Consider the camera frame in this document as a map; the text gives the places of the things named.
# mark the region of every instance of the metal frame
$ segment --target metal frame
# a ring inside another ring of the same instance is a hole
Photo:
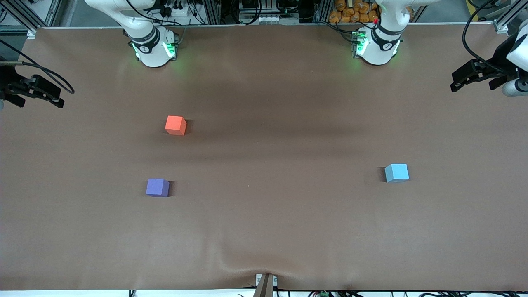
[[[528,5],[528,0],[515,0],[507,10],[493,21],[497,33],[507,33],[508,24]]]
[[[38,28],[45,26],[45,23],[20,0],[2,0],[0,5],[32,33],[35,33]],[[13,29],[15,31],[23,31],[20,27]]]
[[[203,0],[208,25],[220,24],[220,4],[216,0]]]
[[[315,15],[314,15],[314,22],[328,21],[328,17],[330,16],[330,13],[332,12],[333,7],[334,7],[333,0],[321,0],[321,2],[319,2],[317,11],[315,12]]]

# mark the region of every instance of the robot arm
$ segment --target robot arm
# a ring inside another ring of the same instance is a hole
[[[149,67],[163,66],[176,58],[177,35],[162,26],[138,15],[137,10],[152,7],[155,0],[84,0],[90,7],[95,8],[118,22],[128,37],[136,56]]]
[[[382,65],[396,54],[400,36],[409,24],[407,6],[429,5],[440,0],[376,0],[381,8],[379,22],[374,27],[365,26],[360,31],[366,38],[356,55],[370,64]]]
[[[472,59],[452,73],[451,91],[463,86],[493,78],[489,88],[502,86],[506,96],[528,95],[528,20],[524,21],[518,33],[510,36],[497,47],[493,57],[487,60],[489,67],[478,59]]]

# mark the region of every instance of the green led light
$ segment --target green led light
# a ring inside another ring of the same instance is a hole
[[[167,44],[164,42],[163,47],[165,48],[165,51],[169,57],[174,57],[176,51],[174,50],[174,45],[172,43]]]

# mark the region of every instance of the cable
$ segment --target cable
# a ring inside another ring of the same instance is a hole
[[[230,10],[231,17],[233,18],[234,22],[237,23],[237,24],[240,24],[239,18],[237,16],[235,16],[235,11],[237,10],[237,8],[235,7],[236,3],[237,3],[237,0],[232,0],[231,1],[231,5],[229,7],[229,10]]]
[[[275,8],[282,12],[282,13],[295,13],[295,12],[298,12],[299,11],[299,6],[300,6],[300,1],[297,3],[297,6],[295,6],[294,8],[288,10],[286,8],[285,5],[283,5],[282,7],[279,6],[279,3],[281,2],[282,0],[277,0],[275,1]]]
[[[28,55],[26,55],[25,53],[19,51],[18,49],[14,48],[12,45],[10,45],[9,43],[3,41],[2,39],[0,39],[0,42],[5,45],[6,47],[10,48],[11,50],[15,51],[16,53],[18,53],[19,55],[23,56],[24,58],[28,59],[32,64],[30,63],[26,63],[26,64],[23,64],[23,65],[27,65],[27,66],[31,66],[31,67],[36,67],[36,68],[39,68],[41,69],[42,71],[44,71],[44,73],[46,73],[47,76],[49,76],[54,82],[57,83],[57,85],[59,85],[61,88],[63,88],[66,92],[70,93],[70,94],[73,94],[75,93],[75,90],[73,89],[73,87],[71,86],[71,84],[65,80],[62,76],[58,75],[56,72],[54,71],[51,71],[50,69],[46,68],[46,67],[42,67],[40,66],[37,62],[35,62],[35,60],[31,59]],[[66,86],[68,87],[65,87],[60,81],[57,80],[58,77],[60,80],[62,80],[63,83],[66,84]]]
[[[348,42],[350,42],[350,43],[356,43],[355,41],[353,41],[353,40],[351,40],[351,39],[348,39],[348,38],[345,36],[345,34],[343,34],[343,31],[342,31],[341,29],[339,29],[339,26],[337,25],[337,23],[335,24],[335,26],[337,27],[337,30],[339,31],[339,34],[341,35],[341,37],[342,37],[344,40],[346,40],[346,41],[348,41]]]
[[[246,25],[251,25],[256,20],[259,19],[260,13],[262,12],[262,3],[260,3],[261,0],[254,0],[255,1],[255,16],[253,17],[253,20],[251,22],[247,23]]]
[[[374,24],[374,27],[369,27],[369,26],[367,26],[367,25],[366,25],[365,23],[363,23],[363,22],[360,22],[360,21],[357,21],[357,22],[360,23],[360,24],[362,24],[363,26],[369,28],[370,30],[372,30],[372,29],[376,29],[376,25],[375,25],[375,24]]]
[[[475,3],[473,3],[471,0],[467,0],[467,3],[469,3],[471,6],[473,6],[474,8],[478,8],[478,5],[476,5]],[[491,8],[495,7],[495,5],[491,5],[490,7],[484,7],[483,9],[484,10],[489,10]]]
[[[200,12],[198,11],[198,8],[196,8],[196,2],[194,0],[187,0],[187,5],[189,6],[189,9],[191,10],[194,18],[202,25],[205,25],[205,21],[202,19],[202,16],[200,15]]]
[[[254,3],[255,3],[255,16],[253,17],[253,19],[251,20],[251,22],[245,24],[245,25],[251,25],[252,23],[256,22],[259,17],[260,17],[260,14],[262,13],[262,3],[260,2],[261,0],[254,0]],[[239,18],[235,15],[235,12],[237,10],[235,4],[238,2],[238,0],[233,0],[231,1],[231,6],[230,6],[230,10],[231,10],[231,17],[233,18],[233,20],[235,21],[235,23],[237,24],[242,24],[239,20]]]
[[[471,24],[471,20],[473,19],[473,17],[475,17],[475,15],[477,15],[477,13],[479,11],[481,11],[484,6],[490,4],[491,2],[493,2],[495,0],[488,0],[486,1],[486,3],[484,3],[483,5],[479,6],[475,11],[474,13],[469,17],[469,19],[467,20],[467,23],[466,23],[466,26],[464,26],[464,31],[462,31],[462,44],[464,45],[464,48],[466,49],[466,51],[468,53],[470,53],[472,56],[474,56],[477,60],[479,60],[481,63],[485,64],[486,66],[494,69],[495,71],[499,72],[499,73],[502,73],[502,74],[505,74],[507,75],[508,73],[501,69],[501,68],[498,68],[498,67],[495,67],[494,65],[492,65],[491,63],[489,63],[488,61],[484,60],[481,56],[477,55],[473,50],[471,50],[469,48],[469,46],[467,45],[467,42],[466,42],[466,33],[467,33],[467,29],[469,28],[469,25]]]
[[[5,18],[7,17],[7,11],[2,7],[2,12],[0,12],[0,23],[2,23],[3,21],[5,21]]]
[[[62,80],[67,86],[68,86],[68,89],[66,89],[65,86],[63,86],[61,83],[57,82],[64,90],[66,90],[68,93],[70,94],[73,94],[75,93],[75,90],[73,89],[73,87],[71,86],[71,84],[62,76],[60,76],[60,74],[58,74],[57,72],[53,71],[53,70],[50,70],[49,68],[46,68],[44,66],[40,66],[39,64],[33,64],[33,63],[27,63],[27,62],[22,62],[22,65],[24,66],[30,66],[30,67],[35,67],[35,68],[39,68],[40,70],[44,71],[44,73],[46,73],[48,76],[52,77],[50,75],[53,74],[54,76],[58,77],[60,80]]]
[[[343,33],[347,33],[347,34],[351,34],[351,33],[352,33],[352,31],[347,31],[347,30],[339,29],[339,28],[337,27],[337,25],[336,25],[336,26],[332,26],[332,24],[330,24],[330,23],[328,23],[328,22],[325,22],[325,21],[317,21],[316,23],[322,23],[322,24],[325,24],[325,25],[329,26],[330,28],[332,28],[332,30],[334,30],[334,31],[341,30]]]
[[[151,21],[155,21],[155,22],[163,22],[163,20],[159,20],[155,17],[150,17],[150,16],[147,16],[147,15],[144,15],[142,14],[141,12],[139,12],[133,5],[132,3],[130,3],[130,0],[126,0],[126,2],[128,3],[128,6],[130,6],[130,8],[132,8],[137,14],[139,14],[140,16],[148,19],[148,20],[151,20]],[[183,26],[182,24],[178,23],[178,22],[175,22],[175,21],[166,21],[167,23],[173,23],[175,25],[178,25],[178,26]]]

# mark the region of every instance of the orange cube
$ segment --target orange cube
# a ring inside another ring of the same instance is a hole
[[[171,135],[185,135],[185,128],[187,128],[187,122],[183,117],[179,116],[168,116],[167,124],[165,124],[165,130]]]

